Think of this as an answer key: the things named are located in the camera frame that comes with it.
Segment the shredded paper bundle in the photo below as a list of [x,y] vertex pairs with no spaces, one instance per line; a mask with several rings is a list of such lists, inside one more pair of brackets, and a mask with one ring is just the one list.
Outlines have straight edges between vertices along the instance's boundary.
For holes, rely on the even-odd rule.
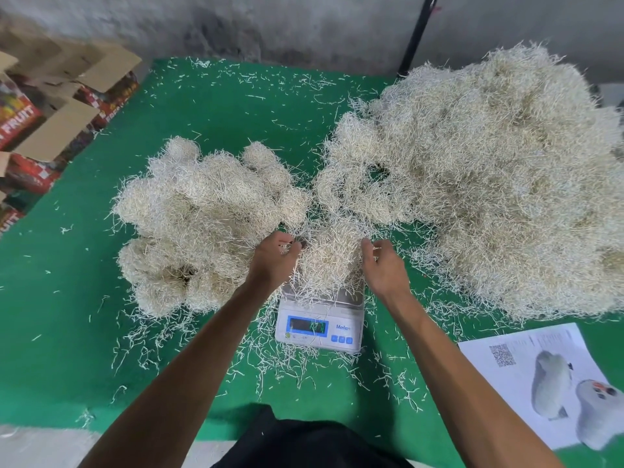
[[423,65],[339,120],[314,197],[260,143],[239,160],[170,140],[117,197],[113,212],[139,234],[119,264],[148,315],[214,309],[282,224],[308,242],[295,281],[309,301],[361,285],[363,236],[420,221],[435,234],[412,264],[514,320],[621,309],[618,122],[540,46],[456,71]]

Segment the person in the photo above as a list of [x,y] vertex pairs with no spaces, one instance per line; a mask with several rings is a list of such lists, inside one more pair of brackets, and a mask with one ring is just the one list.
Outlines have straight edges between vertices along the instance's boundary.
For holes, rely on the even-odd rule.
[[[290,250],[283,254],[287,245]],[[466,466],[561,467],[429,318],[410,291],[392,243],[364,239],[361,247],[366,283],[407,340]],[[247,327],[269,295],[289,280],[300,251],[301,243],[287,233],[265,238],[245,283],[121,413],[79,468],[182,466]],[[258,418],[215,467],[410,466],[337,422],[277,421],[272,412]]]

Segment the green surface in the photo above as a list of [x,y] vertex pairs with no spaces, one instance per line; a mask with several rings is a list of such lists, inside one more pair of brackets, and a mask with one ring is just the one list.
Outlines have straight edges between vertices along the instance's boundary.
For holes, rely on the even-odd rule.
[[[135,324],[121,313],[132,306],[125,300],[129,286],[115,257],[133,230],[113,234],[107,214],[122,178],[144,171],[146,159],[167,138],[197,137],[204,153],[238,153],[249,140],[260,140],[278,149],[289,164],[313,174],[319,162],[310,151],[348,110],[347,99],[370,100],[390,81],[228,62],[206,67],[190,59],[157,62],[141,92],[0,240],[0,423],[80,427],[78,419],[88,410],[95,417],[89,428],[103,431],[156,375],[155,364],[147,370],[139,367],[145,361],[142,345],[129,349],[124,339]],[[397,238],[417,242],[414,234]],[[416,289],[432,285],[413,270],[410,278]],[[501,331],[490,317],[439,321],[456,339]],[[367,322],[366,352],[356,369],[340,368],[335,356],[323,353],[308,361],[299,381],[267,373],[259,399],[257,360],[252,355],[249,362],[240,362],[236,368],[242,374],[227,377],[199,438],[237,437],[254,404],[261,402],[271,404],[280,418],[337,420],[411,459],[435,467],[461,466],[394,323],[383,308],[368,315]],[[613,318],[581,322],[580,327],[610,382],[624,387],[624,322]],[[145,345],[154,348],[150,338]],[[160,367],[179,350],[179,340],[177,334],[160,349]],[[393,375],[389,387],[377,380],[383,374],[380,364]],[[394,383],[404,370],[402,389]],[[293,371],[301,374],[300,368]],[[419,411],[403,399],[406,390],[417,387],[412,398]],[[599,454],[577,446],[560,455],[572,467],[622,466],[624,440]]]

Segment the hand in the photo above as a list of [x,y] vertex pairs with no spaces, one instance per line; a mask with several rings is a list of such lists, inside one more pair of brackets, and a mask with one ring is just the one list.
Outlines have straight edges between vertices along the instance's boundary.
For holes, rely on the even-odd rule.
[[[288,281],[301,252],[301,243],[293,240],[292,235],[283,231],[274,231],[263,239],[253,253],[246,282],[265,285],[273,292]],[[287,244],[290,249],[284,253]]]
[[408,272],[405,270],[403,260],[394,252],[390,240],[371,243],[368,238],[364,238],[362,268],[366,284],[388,310],[394,307],[391,305],[392,302],[406,296],[411,297]]

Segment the person's right hand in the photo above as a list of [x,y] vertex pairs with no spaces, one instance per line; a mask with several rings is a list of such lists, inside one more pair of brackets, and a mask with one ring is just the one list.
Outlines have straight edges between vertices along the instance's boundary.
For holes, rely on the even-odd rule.
[[366,284],[388,310],[393,301],[412,295],[405,264],[394,252],[390,240],[371,243],[368,238],[364,238],[362,268]]

